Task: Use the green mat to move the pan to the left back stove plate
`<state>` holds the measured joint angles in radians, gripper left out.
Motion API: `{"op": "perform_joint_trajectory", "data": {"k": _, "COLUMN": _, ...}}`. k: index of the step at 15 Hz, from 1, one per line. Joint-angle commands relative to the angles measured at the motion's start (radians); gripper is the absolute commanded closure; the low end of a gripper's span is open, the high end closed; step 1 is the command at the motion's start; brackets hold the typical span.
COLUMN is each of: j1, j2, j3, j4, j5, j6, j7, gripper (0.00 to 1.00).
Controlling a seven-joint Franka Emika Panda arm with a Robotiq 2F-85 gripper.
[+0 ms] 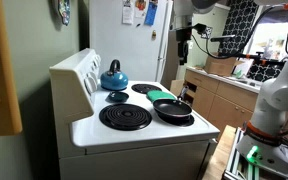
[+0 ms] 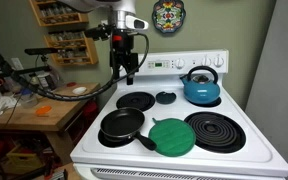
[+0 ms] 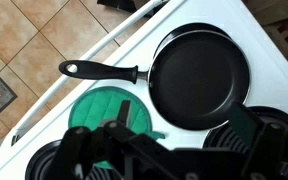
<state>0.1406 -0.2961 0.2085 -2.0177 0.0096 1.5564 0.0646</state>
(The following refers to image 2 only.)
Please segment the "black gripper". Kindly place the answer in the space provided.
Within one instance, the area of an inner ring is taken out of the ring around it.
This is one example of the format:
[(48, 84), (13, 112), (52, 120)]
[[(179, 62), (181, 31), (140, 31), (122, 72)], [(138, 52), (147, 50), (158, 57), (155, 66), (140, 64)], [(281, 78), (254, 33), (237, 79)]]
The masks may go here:
[[(138, 65), (138, 54), (132, 53), (134, 48), (134, 36), (127, 31), (114, 30), (111, 37), (110, 65), (112, 67), (113, 80), (117, 80), (120, 67), (126, 72), (134, 70)], [(127, 85), (133, 85), (134, 73), (126, 78)]]

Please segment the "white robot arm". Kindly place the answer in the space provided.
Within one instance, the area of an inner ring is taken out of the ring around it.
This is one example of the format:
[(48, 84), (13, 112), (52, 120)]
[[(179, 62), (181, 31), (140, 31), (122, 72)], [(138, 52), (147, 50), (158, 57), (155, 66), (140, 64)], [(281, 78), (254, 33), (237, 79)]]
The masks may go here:
[(121, 79), (119, 68), (126, 71), (126, 82), (133, 84), (135, 73), (141, 64), (138, 62), (138, 54), (132, 53), (134, 37), (143, 36), (147, 39), (143, 30), (149, 28), (149, 23), (136, 16), (136, 0), (57, 0), (80, 13), (89, 13), (98, 8), (108, 8), (108, 24), (99, 25), (89, 29), (84, 35), (94, 40), (110, 38), (110, 65), (113, 70), (112, 82)]

